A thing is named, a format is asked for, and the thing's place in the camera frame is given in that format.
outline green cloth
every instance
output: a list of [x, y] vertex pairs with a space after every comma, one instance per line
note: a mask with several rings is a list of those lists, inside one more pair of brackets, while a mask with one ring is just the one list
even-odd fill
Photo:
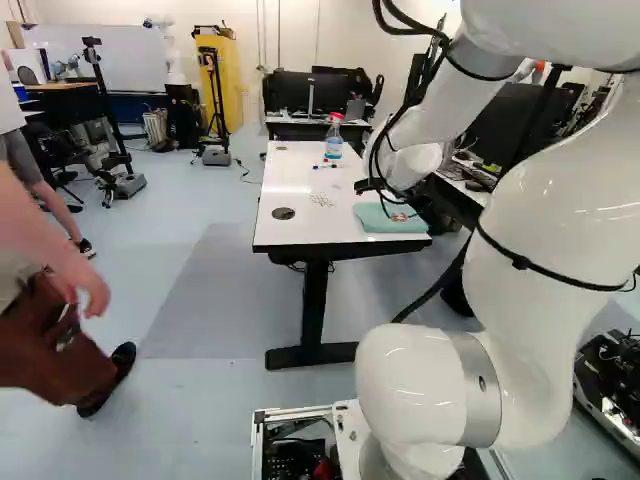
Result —
[[419, 216], [409, 205], [393, 205], [385, 202], [387, 212], [391, 217], [403, 214], [407, 218], [405, 221], [393, 221], [384, 213], [380, 202], [356, 203], [353, 206], [353, 213], [360, 219], [364, 231], [367, 233], [423, 233], [429, 231], [429, 225]]

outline white wall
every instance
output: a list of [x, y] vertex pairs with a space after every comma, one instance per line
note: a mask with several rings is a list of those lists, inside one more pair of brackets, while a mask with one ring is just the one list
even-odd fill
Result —
[[[40, 20], [34, 0], [21, 0], [21, 4], [28, 22], [38, 22]], [[5, 23], [8, 20], [22, 21], [16, 0], [0, 1], [0, 48], [3, 49], [14, 47]]]
[[[141, 24], [149, 15], [170, 15], [189, 82], [199, 85], [195, 48], [190, 32], [194, 24], [220, 24], [224, 19], [236, 30], [244, 86], [249, 92], [249, 119], [261, 111], [261, 74], [258, 65], [256, 20], [266, 20], [266, 66], [278, 66], [278, 4], [280, 3], [280, 66], [308, 71], [313, 64], [363, 67], [375, 79], [385, 76], [385, 87], [376, 120], [401, 103], [414, 53], [424, 52], [429, 37], [394, 37], [376, 24], [371, 0], [30, 0], [40, 21], [49, 23]], [[256, 12], [264, 1], [265, 10]], [[460, 24], [458, 0], [396, 0], [409, 15], [435, 25], [448, 13], [445, 32], [453, 35]], [[588, 81], [584, 69], [565, 74], [562, 81]]]

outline black strap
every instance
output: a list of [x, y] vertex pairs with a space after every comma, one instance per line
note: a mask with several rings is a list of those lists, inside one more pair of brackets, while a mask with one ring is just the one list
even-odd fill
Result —
[[453, 58], [451, 58], [451, 56], [449, 54], [447, 54], [445, 58], [449, 61], [449, 63], [451, 65], [453, 65], [455, 67], [456, 70], [458, 70], [459, 72], [464, 73], [467, 77], [475, 78], [476, 80], [482, 80], [482, 81], [485, 81], [485, 82], [500, 82], [502, 80], [506, 80], [507, 78], [511, 78], [513, 76], [513, 74], [516, 73], [515, 71], [513, 71], [509, 75], [505, 75], [503, 77], [485, 77], [483, 75], [479, 75], [477, 73], [473, 73], [470, 70], [467, 70], [462, 65], [460, 65], [458, 62], [456, 62]]
[[387, 133], [384, 138], [387, 139], [387, 143], [389, 144], [389, 148], [391, 149], [392, 152], [397, 152], [397, 150], [395, 148], [393, 148], [393, 145], [391, 145], [391, 139], [389, 138], [389, 134]]
[[621, 285], [598, 285], [597, 283], [583, 282], [582, 280], [576, 280], [575, 278], [552, 272], [551, 270], [547, 270], [546, 268], [533, 263], [524, 255], [518, 255], [517, 253], [514, 253], [511, 250], [500, 245], [489, 236], [489, 234], [484, 230], [484, 228], [482, 228], [479, 223], [478, 225], [476, 225], [476, 231], [480, 234], [485, 242], [487, 242], [508, 259], [513, 260], [513, 267], [518, 270], [533, 270], [540, 275], [552, 278], [553, 280], [557, 280], [558, 282], [566, 283], [567, 285], [571, 285], [573, 287], [584, 288], [585, 290], [594, 290], [596, 292], [615, 292], [625, 286], [624, 283]]

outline black shoe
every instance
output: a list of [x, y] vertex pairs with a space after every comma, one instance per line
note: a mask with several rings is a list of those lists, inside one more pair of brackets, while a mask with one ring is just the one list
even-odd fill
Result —
[[127, 378], [131, 369], [133, 368], [133, 364], [136, 362], [136, 352], [137, 348], [134, 343], [126, 342], [116, 348], [111, 354], [111, 361], [118, 369], [118, 373], [116, 373], [115, 384], [110, 391], [106, 392], [104, 397], [95, 402], [93, 405], [89, 405], [86, 407], [77, 407], [78, 415], [81, 418], [89, 418], [95, 415], [100, 411], [100, 409], [107, 403], [111, 394], [115, 391], [116, 388], [122, 383], [122, 381]]
[[80, 253], [85, 257], [93, 258], [96, 256], [97, 252], [93, 249], [93, 245], [91, 245], [91, 242], [86, 238], [83, 238], [82, 241], [76, 243], [75, 245], [76, 247], [78, 247], [78, 250], [80, 250]]

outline water bottle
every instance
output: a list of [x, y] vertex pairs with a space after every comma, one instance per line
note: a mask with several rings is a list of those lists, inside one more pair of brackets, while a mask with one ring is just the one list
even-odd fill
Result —
[[327, 132], [326, 148], [324, 158], [326, 160], [340, 160], [342, 158], [342, 145], [344, 140], [340, 136], [340, 120], [344, 119], [344, 115], [338, 112], [332, 112], [329, 116], [331, 127]]

